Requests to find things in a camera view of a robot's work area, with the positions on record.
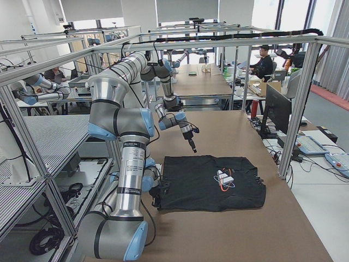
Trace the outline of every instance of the black jacket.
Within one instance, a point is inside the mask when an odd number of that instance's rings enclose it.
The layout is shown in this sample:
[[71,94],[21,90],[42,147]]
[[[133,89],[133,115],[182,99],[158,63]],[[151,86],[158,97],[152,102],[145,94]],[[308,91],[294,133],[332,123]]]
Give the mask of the black jacket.
[[250,67],[254,68],[255,75],[260,79],[264,78],[265,82],[267,82],[267,80],[270,78],[270,76],[265,75],[271,75],[273,73],[273,61],[270,55],[267,55],[265,58],[261,58],[258,63],[250,65]]

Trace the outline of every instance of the black box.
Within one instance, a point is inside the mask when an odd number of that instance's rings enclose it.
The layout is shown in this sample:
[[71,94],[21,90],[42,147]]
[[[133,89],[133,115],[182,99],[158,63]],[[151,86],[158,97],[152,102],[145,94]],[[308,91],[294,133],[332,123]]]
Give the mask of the black box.
[[333,143],[337,143],[337,139],[338,136],[336,136],[335,134],[333,134],[330,130],[328,130],[326,127],[317,127],[321,132],[323,132],[325,134],[325,136],[327,136],[328,138],[330,138],[330,140]]

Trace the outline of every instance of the black cloth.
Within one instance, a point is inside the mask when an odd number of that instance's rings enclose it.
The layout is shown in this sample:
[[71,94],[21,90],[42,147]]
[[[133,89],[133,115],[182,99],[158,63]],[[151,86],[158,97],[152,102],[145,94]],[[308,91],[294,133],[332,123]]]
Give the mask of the black cloth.
[[[224,168],[233,170],[235,186],[226,192],[214,179],[217,171]],[[169,184],[161,192],[164,210],[255,209],[262,207],[266,198],[266,187],[257,176],[257,168],[244,157],[165,157],[164,183]]]
[[250,65],[254,69],[254,73],[258,78],[264,78],[264,81],[267,82],[270,76],[273,73],[273,61],[270,55],[267,55],[265,58],[261,58],[258,63]]
[[[62,71],[58,70],[58,72],[59,72],[59,74],[62,75],[61,78],[65,78],[65,76],[64,76],[64,74],[63,74]],[[51,81],[54,82],[54,81],[55,81],[55,76],[56,76],[56,75],[55,75],[55,72],[53,72],[52,69],[47,70],[47,71],[44,72],[44,78],[47,79],[47,80],[51,80]]]

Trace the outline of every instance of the gray floor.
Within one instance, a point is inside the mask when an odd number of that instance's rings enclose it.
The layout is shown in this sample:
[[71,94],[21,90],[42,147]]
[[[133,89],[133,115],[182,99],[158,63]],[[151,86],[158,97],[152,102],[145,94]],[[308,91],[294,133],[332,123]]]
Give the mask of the gray floor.
[[325,126],[338,136],[337,145],[349,152],[349,111],[310,92],[304,116],[316,126]]

